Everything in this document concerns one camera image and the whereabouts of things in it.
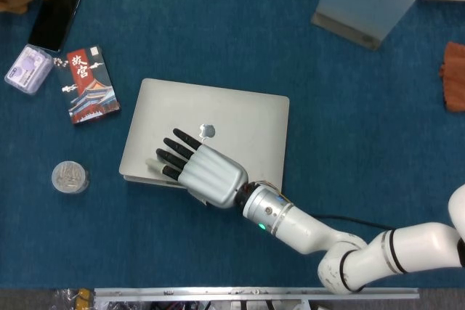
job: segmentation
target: black smartphone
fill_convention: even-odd
[[[44,0],[28,43],[59,52],[65,43],[80,0]]]

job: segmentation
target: robotic arm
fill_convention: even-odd
[[[382,232],[367,245],[299,210],[271,185],[249,183],[246,170],[223,154],[179,129],[173,132],[195,151],[165,138],[164,143],[183,158],[158,149],[157,155],[168,164],[147,159],[147,165],[203,202],[219,208],[238,206],[244,217],[302,254],[327,250],[318,276],[333,293],[357,292],[394,274],[465,266],[465,186],[449,201],[456,229],[440,223],[419,224]]]

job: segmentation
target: silver laptop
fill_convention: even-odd
[[[250,181],[281,189],[289,98],[146,78],[142,81],[119,172],[128,181],[176,186],[145,164],[163,138],[181,129],[240,163]]]

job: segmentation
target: robot finger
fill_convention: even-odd
[[[163,149],[156,150],[157,155],[168,163],[175,165],[179,169],[183,169],[186,165],[186,162],[183,159],[179,159],[176,155],[172,155],[170,152],[167,152]]]
[[[192,138],[191,136],[182,132],[179,129],[174,129],[173,133],[176,137],[181,139],[185,144],[187,144],[189,147],[193,148],[194,150],[197,150],[202,145],[197,139]]]
[[[164,174],[168,176],[169,178],[174,179],[175,181],[178,180],[179,175],[181,174],[181,172],[179,172],[178,170],[175,170],[174,168],[168,165],[165,165],[164,163],[161,163],[160,161],[155,160],[155,159],[149,158],[145,161],[145,163],[147,164],[149,168],[151,168],[155,172]]]
[[[187,149],[185,146],[180,145],[178,142],[175,142],[170,138],[165,138],[163,143],[188,160],[192,155],[194,155],[194,153]]]

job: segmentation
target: blue carpet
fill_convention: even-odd
[[[143,78],[291,99],[285,193],[303,210],[403,227],[450,223],[465,182],[465,117],[438,70],[465,41],[465,3],[418,0],[377,52],[310,25],[318,0],[82,0],[64,51],[99,44],[122,111],[71,124],[53,73],[35,97],[0,84],[0,287],[319,286],[300,256],[178,189],[118,174]],[[39,9],[0,15],[0,72]],[[52,189],[54,166],[89,169],[85,195]],[[379,232],[330,222],[371,240]],[[375,286],[462,287],[460,269]]]

